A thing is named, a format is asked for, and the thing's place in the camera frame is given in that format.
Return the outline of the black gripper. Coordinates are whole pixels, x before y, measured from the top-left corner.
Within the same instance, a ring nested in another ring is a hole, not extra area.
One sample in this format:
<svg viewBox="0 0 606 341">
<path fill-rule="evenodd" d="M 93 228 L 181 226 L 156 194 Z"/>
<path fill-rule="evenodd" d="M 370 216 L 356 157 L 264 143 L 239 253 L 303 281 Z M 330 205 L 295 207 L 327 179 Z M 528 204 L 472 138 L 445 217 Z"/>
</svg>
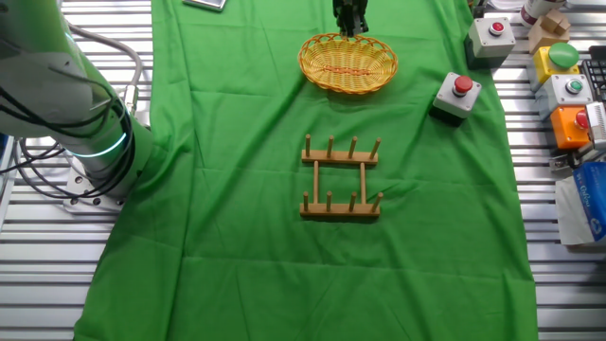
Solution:
<svg viewBox="0 0 606 341">
<path fill-rule="evenodd" d="M 356 36 L 367 32 L 367 24 L 363 16 L 359 14 L 365 14 L 367 7 L 367 0 L 333 0 L 333 13 L 344 14 L 347 10 L 351 10 L 354 13 L 350 21 L 347 15 L 337 15 L 336 25 L 339 27 L 339 34 L 341 36 Z"/>
</svg>

